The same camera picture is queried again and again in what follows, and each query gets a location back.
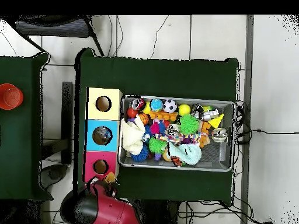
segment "round hole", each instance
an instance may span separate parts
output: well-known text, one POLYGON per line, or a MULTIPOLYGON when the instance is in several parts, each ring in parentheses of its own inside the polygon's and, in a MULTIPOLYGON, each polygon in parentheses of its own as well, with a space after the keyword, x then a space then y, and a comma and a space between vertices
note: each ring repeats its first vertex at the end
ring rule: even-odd
POLYGON ((93 164, 93 171, 95 171, 97 174, 104 174, 108 171, 108 164, 105 160, 97 160, 93 164))
POLYGON ((107 145, 112 139, 112 132, 108 127, 96 127, 92 133, 93 141, 98 145, 107 145))
POLYGON ((107 96, 101 96, 96 99, 96 108, 99 111, 109 111, 111 108, 111 100, 107 96))

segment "pink box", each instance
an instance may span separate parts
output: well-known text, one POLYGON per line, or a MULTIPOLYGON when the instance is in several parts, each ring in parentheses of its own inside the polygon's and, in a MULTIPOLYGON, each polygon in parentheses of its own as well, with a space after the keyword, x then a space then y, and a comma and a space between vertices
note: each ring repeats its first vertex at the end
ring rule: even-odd
POLYGON ((117 152, 111 151, 87 151, 85 162, 85 182, 89 181, 93 176, 103 179, 108 173, 113 172, 115 175, 117 171, 117 152), (93 169, 93 164, 97 160, 105 160, 108 164, 108 170, 104 174, 97 174, 93 169))

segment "red cup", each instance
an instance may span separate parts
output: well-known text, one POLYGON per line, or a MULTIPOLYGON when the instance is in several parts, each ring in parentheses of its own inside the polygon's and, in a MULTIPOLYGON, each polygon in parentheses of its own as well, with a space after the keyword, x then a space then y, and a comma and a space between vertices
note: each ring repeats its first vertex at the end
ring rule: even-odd
POLYGON ((23 93, 13 84, 0 85, 0 109, 11 110, 23 102, 23 93))

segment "blue box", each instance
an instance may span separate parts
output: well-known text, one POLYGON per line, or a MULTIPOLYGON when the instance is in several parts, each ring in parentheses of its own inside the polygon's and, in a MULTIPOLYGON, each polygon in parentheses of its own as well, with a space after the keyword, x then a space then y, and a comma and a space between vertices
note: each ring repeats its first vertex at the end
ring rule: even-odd
POLYGON ((118 146, 119 121, 109 120, 87 120, 87 144, 86 151, 117 151, 118 146), (112 139, 107 145, 98 145, 92 139, 92 133, 97 127, 107 127, 111 130, 112 139))

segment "yellow cone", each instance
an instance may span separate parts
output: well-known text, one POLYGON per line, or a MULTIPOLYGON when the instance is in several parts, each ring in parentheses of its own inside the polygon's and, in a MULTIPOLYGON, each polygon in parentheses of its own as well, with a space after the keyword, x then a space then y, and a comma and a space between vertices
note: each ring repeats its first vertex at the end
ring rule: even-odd
POLYGON ((220 122, 221 122, 221 120, 223 119, 223 116, 224 116, 224 114, 219 115, 218 118, 214 118, 214 119, 208 121, 208 123, 209 123, 210 125, 212 125, 212 126, 216 129, 216 128, 218 128, 218 126, 220 125, 220 122))

